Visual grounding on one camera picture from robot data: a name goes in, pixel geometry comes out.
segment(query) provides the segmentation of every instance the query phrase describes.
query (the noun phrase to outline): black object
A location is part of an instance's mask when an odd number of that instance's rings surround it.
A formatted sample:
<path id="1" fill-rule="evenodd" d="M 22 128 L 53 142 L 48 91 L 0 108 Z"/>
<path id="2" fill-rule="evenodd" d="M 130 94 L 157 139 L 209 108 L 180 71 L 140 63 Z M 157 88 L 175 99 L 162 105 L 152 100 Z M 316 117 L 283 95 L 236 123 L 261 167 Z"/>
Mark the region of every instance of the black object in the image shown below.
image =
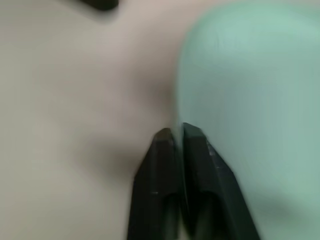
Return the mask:
<path id="1" fill-rule="evenodd" d="M 184 179 L 189 231 L 197 240 L 259 240 L 234 173 L 203 132 L 183 124 Z"/>
<path id="2" fill-rule="evenodd" d="M 178 236 L 179 176 L 170 129 L 159 131 L 133 183 L 128 240 Z"/>
<path id="3" fill-rule="evenodd" d="M 79 0 L 99 11 L 110 11 L 119 5 L 119 0 Z"/>
<path id="4" fill-rule="evenodd" d="M 176 239 L 180 209 L 192 240 L 260 240 L 235 175 L 204 133 L 184 123 L 182 144 L 178 154 L 168 128 L 153 138 L 134 179 L 127 240 Z"/>

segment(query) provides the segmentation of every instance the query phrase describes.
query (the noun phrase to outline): light green plastic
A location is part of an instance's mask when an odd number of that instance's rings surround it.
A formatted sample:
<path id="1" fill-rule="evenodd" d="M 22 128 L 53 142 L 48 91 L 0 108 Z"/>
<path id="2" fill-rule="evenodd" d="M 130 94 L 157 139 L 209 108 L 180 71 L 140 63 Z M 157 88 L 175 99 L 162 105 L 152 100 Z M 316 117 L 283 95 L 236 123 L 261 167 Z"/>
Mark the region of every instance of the light green plastic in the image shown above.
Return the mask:
<path id="1" fill-rule="evenodd" d="M 263 240 L 320 239 L 320 11 L 233 3 L 189 33 L 178 122 L 233 169 Z"/>

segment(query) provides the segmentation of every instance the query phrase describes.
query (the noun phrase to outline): white table surface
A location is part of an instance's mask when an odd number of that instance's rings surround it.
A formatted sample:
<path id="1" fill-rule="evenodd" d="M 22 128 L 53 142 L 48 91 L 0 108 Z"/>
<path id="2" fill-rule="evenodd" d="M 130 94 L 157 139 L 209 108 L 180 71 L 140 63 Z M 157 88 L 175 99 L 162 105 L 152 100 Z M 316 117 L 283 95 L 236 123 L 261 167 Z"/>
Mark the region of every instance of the white table surface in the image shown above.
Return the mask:
<path id="1" fill-rule="evenodd" d="M 0 239 L 123 240 L 134 173 L 170 125 L 177 56 L 214 0 L 0 2 Z"/>

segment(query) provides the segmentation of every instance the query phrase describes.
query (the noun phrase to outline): beige surface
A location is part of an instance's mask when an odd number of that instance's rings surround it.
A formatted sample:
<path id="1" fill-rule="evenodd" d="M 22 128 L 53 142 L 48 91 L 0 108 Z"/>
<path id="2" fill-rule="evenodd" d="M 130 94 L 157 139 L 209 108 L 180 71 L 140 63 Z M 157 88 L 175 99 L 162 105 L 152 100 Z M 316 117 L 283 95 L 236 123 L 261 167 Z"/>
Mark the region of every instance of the beige surface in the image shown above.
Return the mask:
<path id="1" fill-rule="evenodd" d="M 121 240 L 131 183 L 170 124 L 183 35 L 213 0 L 127 0 L 112 17 L 0 1 L 0 239 Z"/>

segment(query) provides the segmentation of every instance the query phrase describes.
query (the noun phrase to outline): mint green object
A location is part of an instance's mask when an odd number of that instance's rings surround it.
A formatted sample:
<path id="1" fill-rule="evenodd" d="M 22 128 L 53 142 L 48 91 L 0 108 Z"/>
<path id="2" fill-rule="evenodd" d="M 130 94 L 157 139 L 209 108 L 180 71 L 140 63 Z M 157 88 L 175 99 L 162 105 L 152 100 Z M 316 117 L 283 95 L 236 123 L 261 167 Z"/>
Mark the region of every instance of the mint green object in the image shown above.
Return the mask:
<path id="1" fill-rule="evenodd" d="M 177 112 L 233 169 L 261 239 L 320 239 L 320 10 L 208 12 L 183 47 Z"/>

